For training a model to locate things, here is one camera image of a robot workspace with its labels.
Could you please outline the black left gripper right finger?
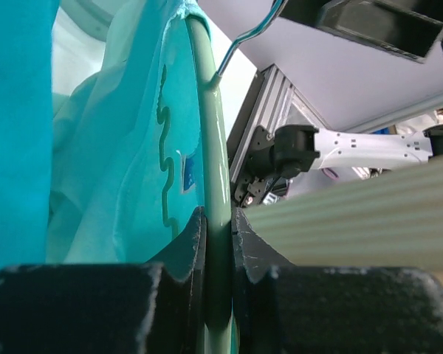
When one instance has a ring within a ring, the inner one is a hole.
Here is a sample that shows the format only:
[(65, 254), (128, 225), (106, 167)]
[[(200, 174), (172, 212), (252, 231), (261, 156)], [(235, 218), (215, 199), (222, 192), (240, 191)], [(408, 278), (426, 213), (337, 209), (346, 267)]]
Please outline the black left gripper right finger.
[(443, 286), (410, 267), (298, 266), (231, 221), (240, 353), (443, 353)]

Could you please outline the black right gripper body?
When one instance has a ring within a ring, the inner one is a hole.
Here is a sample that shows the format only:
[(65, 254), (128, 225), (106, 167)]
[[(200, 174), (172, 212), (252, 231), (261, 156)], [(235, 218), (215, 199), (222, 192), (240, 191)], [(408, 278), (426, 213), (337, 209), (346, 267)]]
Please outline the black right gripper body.
[(279, 16), (417, 63), (443, 52), (443, 0), (286, 1)]

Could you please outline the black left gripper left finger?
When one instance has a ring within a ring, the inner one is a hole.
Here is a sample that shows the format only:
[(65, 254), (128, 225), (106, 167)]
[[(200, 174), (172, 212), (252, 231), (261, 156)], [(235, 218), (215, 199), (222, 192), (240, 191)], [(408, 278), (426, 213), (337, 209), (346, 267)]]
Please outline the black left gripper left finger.
[(202, 207), (147, 263), (0, 270), (0, 353), (202, 353)]

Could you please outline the light teal t shirt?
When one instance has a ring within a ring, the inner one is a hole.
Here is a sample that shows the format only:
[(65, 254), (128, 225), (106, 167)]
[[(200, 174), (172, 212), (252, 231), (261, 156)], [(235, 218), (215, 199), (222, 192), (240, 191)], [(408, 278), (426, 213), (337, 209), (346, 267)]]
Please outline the light teal t shirt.
[(53, 120), (49, 263), (143, 263), (204, 203), (202, 134), (187, 20), (194, 1), (129, 1), (103, 65)]

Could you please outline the pale green plastic hanger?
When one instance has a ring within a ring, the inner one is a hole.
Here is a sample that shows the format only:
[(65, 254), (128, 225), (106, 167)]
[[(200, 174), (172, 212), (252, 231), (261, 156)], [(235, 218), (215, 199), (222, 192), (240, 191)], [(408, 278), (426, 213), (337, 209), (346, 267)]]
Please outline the pale green plastic hanger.
[(177, 272), (182, 248), (194, 247), (185, 329), (196, 341), (185, 345), (187, 353), (233, 350), (230, 178), (219, 83), (240, 44), (263, 33), (285, 5), (276, 1), (232, 42), (220, 64), (195, 1), (180, 1), (165, 28), (157, 117), (163, 126), (159, 162), (168, 174), (162, 220), (173, 239), (162, 255), (167, 269)]

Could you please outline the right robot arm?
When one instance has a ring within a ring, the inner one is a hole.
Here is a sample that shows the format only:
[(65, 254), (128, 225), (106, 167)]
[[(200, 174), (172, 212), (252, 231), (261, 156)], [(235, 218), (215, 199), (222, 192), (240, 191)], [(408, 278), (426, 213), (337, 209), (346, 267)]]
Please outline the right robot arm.
[[(438, 44), (443, 51), (443, 1), (275, 1), (253, 30), (276, 18), (422, 62)], [(312, 123), (255, 119), (233, 161), (233, 179), (293, 178), (309, 170), (370, 167), (394, 170), (443, 155), (443, 121), (416, 133), (342, 133)]]

